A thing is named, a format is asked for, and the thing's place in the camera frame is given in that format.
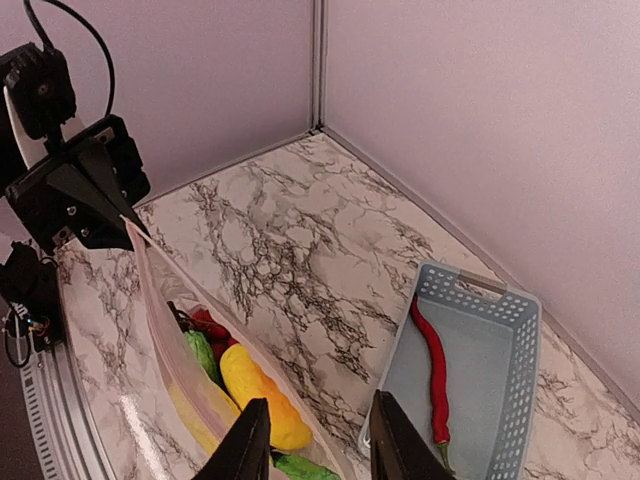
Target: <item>green plush toy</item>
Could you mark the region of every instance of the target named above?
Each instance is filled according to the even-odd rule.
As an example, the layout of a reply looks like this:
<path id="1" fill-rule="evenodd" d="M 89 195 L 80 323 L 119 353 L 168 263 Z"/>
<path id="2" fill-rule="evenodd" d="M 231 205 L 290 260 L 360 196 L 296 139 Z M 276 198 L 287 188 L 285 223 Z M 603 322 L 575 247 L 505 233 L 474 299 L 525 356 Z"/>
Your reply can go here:
<path id="1" fill-rule="evenodd" d="M 275 467 L 290 480 L 340 480 L 331 470 L 299 457 L 298 455 L 274 454 Z"/>
<path id="2" fill-rule="evenodd" d="M 216 382 L 218 386 L 224 388 L 220 369 L 218 368 L 216 359 L 213 356 L 211 345 L 209 345 L 205 336 L 201 332 L 189 330 L 188 332 L 184 332 L 184 337 L 187 339 L 187 343 L 191 347 L 193 354 L 196 356 L 198 363 L 202 365 L 202 368 L 207 372 L 209 378 Z"/>

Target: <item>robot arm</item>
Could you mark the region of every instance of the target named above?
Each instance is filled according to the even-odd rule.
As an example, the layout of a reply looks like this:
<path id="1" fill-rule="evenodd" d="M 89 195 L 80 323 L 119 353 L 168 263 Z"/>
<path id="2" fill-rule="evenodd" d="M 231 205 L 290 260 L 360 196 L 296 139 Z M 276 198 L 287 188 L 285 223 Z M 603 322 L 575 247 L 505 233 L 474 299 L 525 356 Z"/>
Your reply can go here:
<path id="1" fill-rule="evenodd" d="M 132 207 L 150 191 L 135 142 L 115 115 L 84 128 L 64 55 L 43 43 L 0 57 L 0 195 L 48 254 L 74 236 L 130 249 L 121 216 L 144 228 Z"/>

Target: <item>red toy vegetable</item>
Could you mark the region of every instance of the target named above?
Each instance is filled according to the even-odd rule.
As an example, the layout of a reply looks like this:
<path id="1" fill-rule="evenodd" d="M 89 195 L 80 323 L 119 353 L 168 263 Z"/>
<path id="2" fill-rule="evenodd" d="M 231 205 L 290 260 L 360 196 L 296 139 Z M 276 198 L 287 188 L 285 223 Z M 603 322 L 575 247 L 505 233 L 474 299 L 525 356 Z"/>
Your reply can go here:
<path id="1" fill-rule="evenodd" d="M 213 350 L 213 356 L 216 358 L 216 362 L 218 362 L 218 364 L 220 364 L 220 359 L 222 358 L 222 355 L 224 354 L 224 352 L 227 351 L 227 348 L 229 348 L 229 346 L 226 343 L 211 344 L 211 350 Z"/>
<path id="2" fill-rule="evenodd" d="M 203 332 L 211 342 L 225 343 L 231 337 L 229 331 L 219 325 L 204 308 L 193 312 L 191 318 L 193 329 Z"/>
<path id="3" fill-rule="evenodd" d="M 418 296 L 415 295 L 411 301 L 411 318 L 413 323 L 427 342 L 429 355 L 431 356 L 431 427 L 433 429 L 433 441 L 442 454 L 442 461 L 445 468 L 453 474 L 449 465 L 447 447 L 451 441 L 449 427 L 449 400 L 447 399 L 447 364 L 444 356 L 444 349 L 440 337 L 431 324 L 422 316 L 418 308 Z"/>

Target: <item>black cable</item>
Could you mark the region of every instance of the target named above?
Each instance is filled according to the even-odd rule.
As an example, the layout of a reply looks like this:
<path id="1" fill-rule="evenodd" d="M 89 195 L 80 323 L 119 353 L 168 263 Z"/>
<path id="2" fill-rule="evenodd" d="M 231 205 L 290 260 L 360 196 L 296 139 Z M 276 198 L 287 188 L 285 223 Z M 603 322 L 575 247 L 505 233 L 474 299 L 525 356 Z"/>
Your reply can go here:
<path id="1" fill-rule="evenodd" d="M 22 319 L 20 318 L 20 316 L 16 312 L 15 308 L 13 308 L 13 305 L 11 305 L 11 303 L 9 303 L 9 308 L 11 309 L 11 313 L 13 315 L 15 315 L 16 318 L 18 319 L 18 322 L 20 322 Z M 20 339 L 18 338 L 18 330 L 19 330 L 19 327 L 16 326 L 16 342 L 20 341 Z M 18 362 L 16 362 L 14 360 L 14 358 L 9 353 L 9 329 L 5 325 L 5 327 L 4 327 L 4 351 L 7 354 L 7 360 L 9 360 L 9 363 L 11 365 L 13 365 L 14 367 L 16 367 L 16 368 L 22 368 L 22 367 L 26 366 L 27 363 L 29 363 L 29 360 L 31 359 L 31 341 L 29 340 L 29 334 L 28 333 L 26 335 L 26 338 L 27 338 L 27 355 L 25 356 L 24 360 L 22 360 L 22 362 L 18 363 Z"/>
<path id="2" fill-rule="evenodd" d="M 113 100 L 116 94 L 116 73 L 115 73 L 115 67 L 113 66 L 113 60 L 111 59 L 111 53 L 109 52 L 109 47 L 107 47 L 107 44 L 102 39 L 98 31 L 93 27 L 93 25 L 91 25 L 82 15 L 76 12 L 73 8 L 65 5 L 64 3 L 58 0 L 40 0 L 40 1 L 53 5 L 54 7 L 58 7 L 60 10 L 71 15 L 78 22 L 80 22 L 84 28 L 89 30 L 89 33 L 93 35 L 93 38 L 95 38 L 96 41 L 98 42 L 98 45 L 100 45 L 100 48 L 102 49 L 102 53 L 104 54 L 104 58 L 107 61 L 107 68 L 109 69 L 109 99 L 107 101 L 107 111 L 104 114 L 104 116 L 106 117 L 110 115 L 111 110 L 113 108 Z M 42 27 L 42 24 L 40 23 L 40 21 L 38 20 L 38 17 L 33 11 L 33 8 L 31 6 L 31 0 L 24 0 L 24 8 L 27 11 L 27 16 L 29 17 L 29 20 L 31 21 L 33 28 L 36 30 L 36 33 L 42 40 L 42 43 L 44 44 L 44 46 L 46 48 L 53 48 L 53 43 L 51 43 L 51 39 L 47 35 L 47 32 L 45 32 L 44 28 Z"/>
<path id="3" fill-rule="evenodd" d="M 31 6 L 31 0 L 24 0 L 24 9 L 27 11 L 27 17 L 29 17 L 29 21 L 31 22 L 31 25 L 33 25 L 33 28 L 35 29 L 36 33 L 42 40 L 42 44 L 44 45 L 44 47 L 48 49 L 53 49 L 54 48 L 53 43 L 51 42 L 49 35 L 47 35 L 47 32 L 45 31 L 44 27 L 40 23 L 40 20 L 38 20 L 38 17 L 36 16 L 36 12 L 33 11 L 33 7 Z"/>

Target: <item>chili pepper stem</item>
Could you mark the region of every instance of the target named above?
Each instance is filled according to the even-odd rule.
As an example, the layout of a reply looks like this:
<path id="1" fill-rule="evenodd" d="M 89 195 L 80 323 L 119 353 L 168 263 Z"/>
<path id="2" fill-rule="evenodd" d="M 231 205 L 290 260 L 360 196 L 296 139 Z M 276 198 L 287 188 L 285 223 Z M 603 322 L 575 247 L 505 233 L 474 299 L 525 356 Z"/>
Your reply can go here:
<path id="1" fill-rule="evenodd" d="M 442 456 L 442 463 L 444 464 L 444 468 L 451 475 L 455 475 L 456 472 L 451 468 L 451 465 L 449 464 L 449 442 L 438 443 L 436 447 L 438 447 L 438 450 L 440 450 L 440 455 Z"/>

